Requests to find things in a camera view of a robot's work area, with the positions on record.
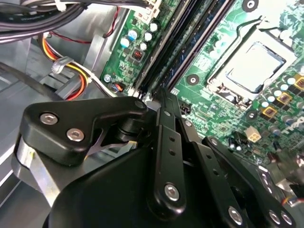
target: black plastic part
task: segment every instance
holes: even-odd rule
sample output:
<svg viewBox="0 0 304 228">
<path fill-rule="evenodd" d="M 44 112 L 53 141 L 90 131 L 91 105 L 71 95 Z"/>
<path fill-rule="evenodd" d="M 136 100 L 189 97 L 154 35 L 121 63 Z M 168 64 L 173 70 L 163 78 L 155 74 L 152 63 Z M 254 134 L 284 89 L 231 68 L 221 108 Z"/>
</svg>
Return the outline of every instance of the black plastic part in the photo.
<svg viewBox="0 0 304 228">
<path fill-rule="evenodd" d="M 146 192 L 151 158 L 149 150 L 134 150 L 69 184 L 51 209 L 48 227 L 212 227 L 213 204 L 200 172 L 189 166 L 184 166 L 188 199 L 184 213 L 175 221 L 162 222 L 150 212 Z"/>
<path fill-rule="evenodd" d="M 20 134 L 25 143 L 63 165 L 80 164 L 96 138 L 94 133 L 106 131 L 118 121 L 143 117 L 148 109 L 136 106 L 134 97 L 103 98 L 72 102 L 32 104 L 24 111 Z M 43 113 L 58 117 L 55 125 L 40 121 Z M 80 129 L 85 138 L 81 142 L 68 139 L 67 131 Z"/>
</svg>

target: motherboard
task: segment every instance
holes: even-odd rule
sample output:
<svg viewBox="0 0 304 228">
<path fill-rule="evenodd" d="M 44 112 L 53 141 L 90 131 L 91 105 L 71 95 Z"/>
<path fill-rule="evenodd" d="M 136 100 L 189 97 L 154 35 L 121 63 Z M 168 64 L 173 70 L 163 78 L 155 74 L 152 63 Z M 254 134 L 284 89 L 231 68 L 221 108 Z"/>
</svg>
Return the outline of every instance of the motherboard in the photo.
<svg viewBox="0 0 304 228">
<path fill-rule="evenodd" d="M 304 152 L 303 2 L 236 0 L 171 92 L 202 138 L 254 164 Z"/>
</svg>

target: black mounting arm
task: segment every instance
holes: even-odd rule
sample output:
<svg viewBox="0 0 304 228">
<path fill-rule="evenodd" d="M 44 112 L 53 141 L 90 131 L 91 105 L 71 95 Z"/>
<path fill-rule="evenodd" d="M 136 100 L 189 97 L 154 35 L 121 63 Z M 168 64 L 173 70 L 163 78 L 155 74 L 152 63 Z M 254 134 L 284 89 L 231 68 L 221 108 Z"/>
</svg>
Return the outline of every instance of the black mounting arm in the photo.
<svg viewBox="0 0 304 228">
<path fill-rule="evenodd" d="M 25 110 L 15 156 L 52 206 L 47 227 L 295 227 L 225 146 L 198 137 L 176 96 L 160 91 L 157 100 L 157 113 L 134 97 Z M 62 184 L 86 156 L 129 141 L 137 149 Z"/>
</svg>

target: white connector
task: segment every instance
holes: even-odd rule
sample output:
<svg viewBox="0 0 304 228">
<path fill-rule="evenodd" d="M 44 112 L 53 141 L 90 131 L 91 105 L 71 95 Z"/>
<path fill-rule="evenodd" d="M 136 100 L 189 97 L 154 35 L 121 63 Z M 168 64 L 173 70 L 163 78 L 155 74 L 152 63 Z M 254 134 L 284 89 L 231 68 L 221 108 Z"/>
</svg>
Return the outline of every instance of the white connector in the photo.
<svg viewBox="0 0 304 228">
<path fill-rule="evenodd" d="M 149 24 L 153 18 L 156 18 L 160 13 L 160 5 L 162 0 L 146 0 L 149 3 L 149 6 L 144 8 L 136 6 L 123 6 L 134 10 L 134 16 L 140 19 L 142 22 Z"/>
</svg>

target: wire bundle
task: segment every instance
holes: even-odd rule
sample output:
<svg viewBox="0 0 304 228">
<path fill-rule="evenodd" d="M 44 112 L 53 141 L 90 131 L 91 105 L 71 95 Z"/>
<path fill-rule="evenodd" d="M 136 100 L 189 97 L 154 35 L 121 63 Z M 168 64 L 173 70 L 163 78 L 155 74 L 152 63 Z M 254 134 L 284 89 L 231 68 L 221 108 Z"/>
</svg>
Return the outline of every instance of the wire bundle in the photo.
<svg viewBox="0 0 304 228">
<path fill-rule="evenodd" d="M 56 61 L 57 59 L 63 57 L 59 54 L 49 43 L 47 43 L 46 39 L 43 35 L 39 36 L 39 44 L 45 56 L 51 60 Z M 79 73 L 81 78 L 81 86 L 80 88 L 75 91 L 71 96 L 67 98 L 67 100 L 73 100 L 78 98 L 80 95 L 83 94 L 87 85 L 90 81 L 93 81 L 100 91 L 102 91 L 106 96 L 116 97 L 117 95 L 114 94 L 111 90 L 109 90 L 90 70 L 85 68 L 84 66 L 80 65 L 79 63 L 73 61 L 70 64 L 67 64 L 67 67 L 73 71 Z"/>
<path fill-rule="evenodd" d="M 68 4 L 64 12 L 57 10 L 54 0 L 24 0 L 21 6 L 0 2 L 0 44 L 55 30 L 77 18 L 91 3 L 147 6 L 144 0 L 64 0 L 63 2 Z"/>
</svg>

